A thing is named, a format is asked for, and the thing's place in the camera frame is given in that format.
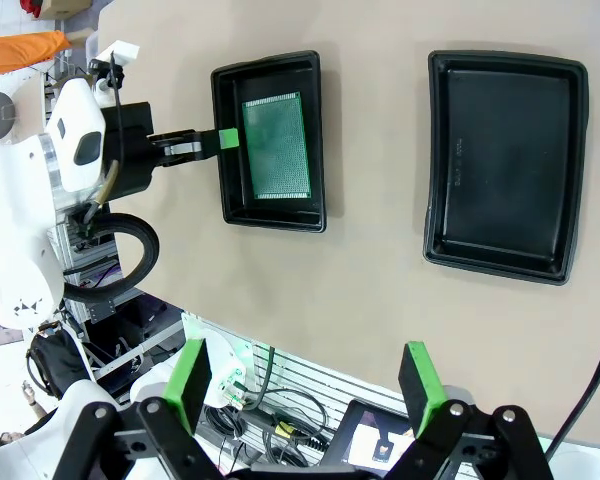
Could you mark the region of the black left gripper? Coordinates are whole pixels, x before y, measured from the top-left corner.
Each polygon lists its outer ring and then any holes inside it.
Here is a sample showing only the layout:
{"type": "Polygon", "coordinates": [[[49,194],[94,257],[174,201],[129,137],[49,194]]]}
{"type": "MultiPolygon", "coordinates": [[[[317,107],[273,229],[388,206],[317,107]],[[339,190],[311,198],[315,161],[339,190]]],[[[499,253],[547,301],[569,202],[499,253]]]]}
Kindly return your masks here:
{"type": "Polygon", "coordinates": [[[157,164],[170,167],[207,160],[223,150],[240,146],[237,128],[190,129],[152,135],[154,130],[148,102],[125,104],[120,109],[108,107],[101,112],[106,123],[103,166],[108,170],[113,160],[119,161],[109,199],[146,190],[157,164]]]}

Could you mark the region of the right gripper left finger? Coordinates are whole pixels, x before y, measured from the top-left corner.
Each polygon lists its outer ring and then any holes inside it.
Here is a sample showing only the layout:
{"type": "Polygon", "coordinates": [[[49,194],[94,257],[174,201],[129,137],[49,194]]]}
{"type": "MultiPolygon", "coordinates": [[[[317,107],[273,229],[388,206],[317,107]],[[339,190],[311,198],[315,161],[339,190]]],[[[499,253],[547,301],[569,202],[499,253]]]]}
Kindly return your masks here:
{"type": "Polygon", "coordinates": [[[206,341],[189,340],[164,392],[123,411],[92,402],[81,411],[55,479],[128,479],[154,459],[168,479],[213,479],[215,463],[194,438],[211,381],[206,341]]]}

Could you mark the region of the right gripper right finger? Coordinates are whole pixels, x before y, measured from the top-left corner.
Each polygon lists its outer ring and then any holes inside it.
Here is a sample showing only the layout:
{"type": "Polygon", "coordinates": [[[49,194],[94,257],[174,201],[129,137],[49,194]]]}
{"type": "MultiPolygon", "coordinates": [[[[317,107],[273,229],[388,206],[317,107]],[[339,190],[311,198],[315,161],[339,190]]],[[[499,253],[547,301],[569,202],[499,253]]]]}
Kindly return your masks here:
{"type": "Polygon", "coordinates": [[[527,412],[504,405],[487,414],[452,399],[421,341],[405,344],[398,381],[415,440],[387,479],[454,479],[460,467],[479,479],[551,479],[527,412]]]}

